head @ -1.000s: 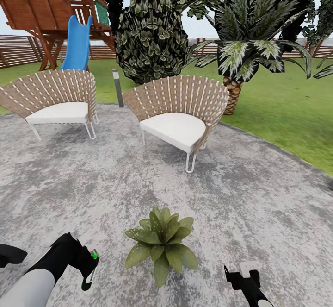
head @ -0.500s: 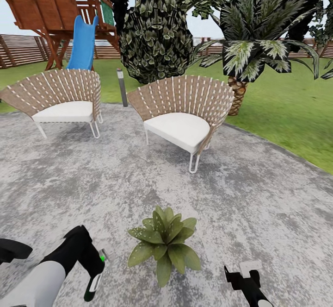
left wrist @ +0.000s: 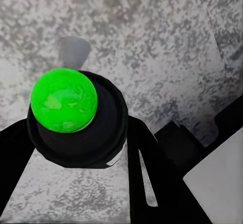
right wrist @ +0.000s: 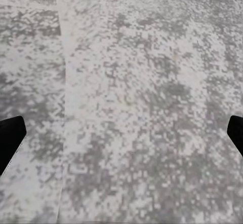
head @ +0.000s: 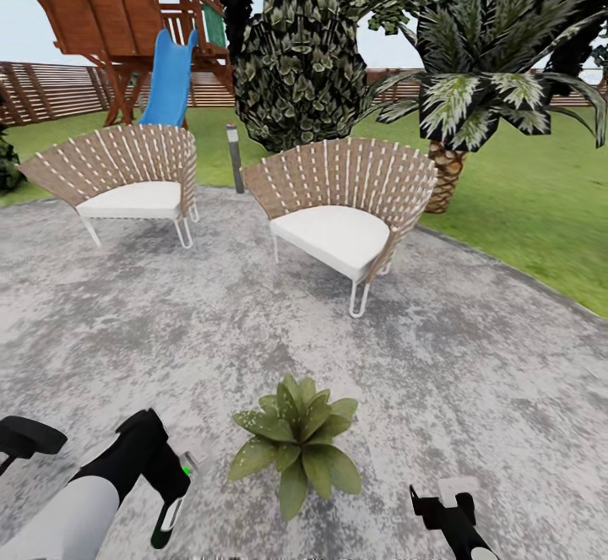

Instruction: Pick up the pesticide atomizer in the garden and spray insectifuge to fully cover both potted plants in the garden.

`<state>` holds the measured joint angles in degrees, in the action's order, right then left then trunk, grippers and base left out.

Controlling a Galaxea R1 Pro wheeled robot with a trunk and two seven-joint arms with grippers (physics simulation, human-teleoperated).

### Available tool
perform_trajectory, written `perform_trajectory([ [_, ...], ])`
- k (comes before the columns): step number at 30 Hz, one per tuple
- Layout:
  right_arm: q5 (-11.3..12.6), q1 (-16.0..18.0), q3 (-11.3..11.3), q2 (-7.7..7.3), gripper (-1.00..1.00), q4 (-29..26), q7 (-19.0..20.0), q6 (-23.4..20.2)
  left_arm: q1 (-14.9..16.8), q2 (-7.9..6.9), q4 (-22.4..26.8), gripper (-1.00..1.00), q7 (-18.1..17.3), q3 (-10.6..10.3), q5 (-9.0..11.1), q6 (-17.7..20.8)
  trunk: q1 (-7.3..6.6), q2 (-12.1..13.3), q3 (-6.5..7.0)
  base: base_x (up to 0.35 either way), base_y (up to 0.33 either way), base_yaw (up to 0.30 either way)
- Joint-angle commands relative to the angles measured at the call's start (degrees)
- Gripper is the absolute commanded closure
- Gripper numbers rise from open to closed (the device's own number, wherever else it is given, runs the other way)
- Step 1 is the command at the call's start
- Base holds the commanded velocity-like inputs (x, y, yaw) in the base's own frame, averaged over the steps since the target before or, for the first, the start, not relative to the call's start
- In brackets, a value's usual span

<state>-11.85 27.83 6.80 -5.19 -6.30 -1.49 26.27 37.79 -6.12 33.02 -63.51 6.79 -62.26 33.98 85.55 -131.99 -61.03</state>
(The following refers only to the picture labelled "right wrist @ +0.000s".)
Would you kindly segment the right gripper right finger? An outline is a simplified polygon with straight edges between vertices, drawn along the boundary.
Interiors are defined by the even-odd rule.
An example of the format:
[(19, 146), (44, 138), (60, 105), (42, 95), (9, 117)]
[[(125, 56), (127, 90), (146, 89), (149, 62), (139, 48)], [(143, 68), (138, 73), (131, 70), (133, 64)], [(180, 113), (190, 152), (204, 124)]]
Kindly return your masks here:
[(238, 148), (239, 152), (243, 156), (243, 118), (239, 116), (231, 116), (227, 134), (231, 138), (234, 145)]

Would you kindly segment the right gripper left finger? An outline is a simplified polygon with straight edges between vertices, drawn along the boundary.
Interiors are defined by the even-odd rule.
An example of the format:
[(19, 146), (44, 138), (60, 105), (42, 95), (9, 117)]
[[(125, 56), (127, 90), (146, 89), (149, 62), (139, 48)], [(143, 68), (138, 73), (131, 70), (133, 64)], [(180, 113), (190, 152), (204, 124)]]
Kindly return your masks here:
[(22, 116), (0, 121), (0, 176), (26, 135)]

